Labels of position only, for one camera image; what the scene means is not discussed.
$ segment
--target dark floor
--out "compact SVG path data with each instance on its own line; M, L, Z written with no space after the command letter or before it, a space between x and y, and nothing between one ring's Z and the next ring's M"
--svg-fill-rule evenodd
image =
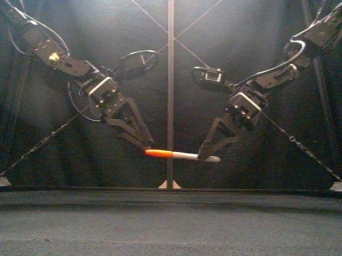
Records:
M0 193L0 255L341 255L339 197Z

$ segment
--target black curtain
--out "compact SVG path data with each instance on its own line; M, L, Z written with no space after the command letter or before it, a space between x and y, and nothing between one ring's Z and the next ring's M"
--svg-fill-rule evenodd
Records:
M99 68L114 67L120 58L133 51L161 50L157 68L144 78L126 82L121 90L137 101L156 148L165 149L172 68L166 47L168 0L46 0L31 1L27 8L62 35L71 56L89 60ZM3 16L0 22L6 169L75 116L75 110L67 98L66 76L35 57L15 53ZM214 118L225 113L228 101L225 94L205 91L194 84L192 68L205 64L222 68L228 79L238 82L284 60L284 47L305 27L297 0L176 1L176 151L198 152ZM335 64L333 72L339 72L341 63ZM315 74L312 66L291 86L273 93L266 112L333 166ZM79 104L86 106L87 100L81 99ZM335 117L341 122L341 115ZM221 150L218 156L220 164L174 161L174 178L184 188L329 189L333 184L331 174L265 118L258 128ZM78 118L17 166L9 178L18 185L157 188L166 180L166 170L166 160L148 157L116 136L114 127Z

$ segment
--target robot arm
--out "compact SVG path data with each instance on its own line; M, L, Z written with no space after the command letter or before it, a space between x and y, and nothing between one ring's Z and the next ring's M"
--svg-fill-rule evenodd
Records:
M0 12L21 33L33 53L53 69L69 74L101 113L102 122L116 126L120 135L140 148L150 148L153 138L148 126L134 100L121 93L120 82L144 75L154 67L157 61L153 66L148 66L145 54L157 58L157 52L141 51L128 55L116 71L112 70L112 76L107 76L89 61L75 60L70 56L38 21L15 8L9 0L0 0Z
M226 113L224 117L216 118L200 149L201 160L216 155L229 144L238 142L241 135L256 128L272 90L297 78L300 72L311 65L312 59L336 47L341 36L342 3L325 18L293 36L285 47L288 60L277 67L254 74L237 84L226 80L221 69L193 69L193 79L202 89L229 94ZM225 137L218 142L214 141L217 132Z

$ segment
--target white tip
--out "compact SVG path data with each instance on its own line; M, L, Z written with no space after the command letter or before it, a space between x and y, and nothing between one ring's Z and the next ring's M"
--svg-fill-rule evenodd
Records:
M190 154L190 153L184 153L184 152L174 152L174 158L178 159L188 159L188 160L196 160L196 161L201 161L198 159L198 154ZM204 162L212 162L212 163L220 163L221 162L221 158L217 156L210 156L208 159L204 160Z

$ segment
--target orange object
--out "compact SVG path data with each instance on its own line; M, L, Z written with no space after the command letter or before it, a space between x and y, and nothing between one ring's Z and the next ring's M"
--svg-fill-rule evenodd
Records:
M148 149L145 153L149 156L162 157L162 158L173 158L174 152L170 150L161 150L161 149Z
M201 161L198 159L197 154L184 153L184 152L176 152L170 150L162 150L162 149L148 149L145 153L149 156L154 157L162 157L162 158L177 158L177 159L188 159L188 160L196 160ZM213 162L218 163L221 161L221 158L217 156L210 156L208 159L204 160L205 162Z

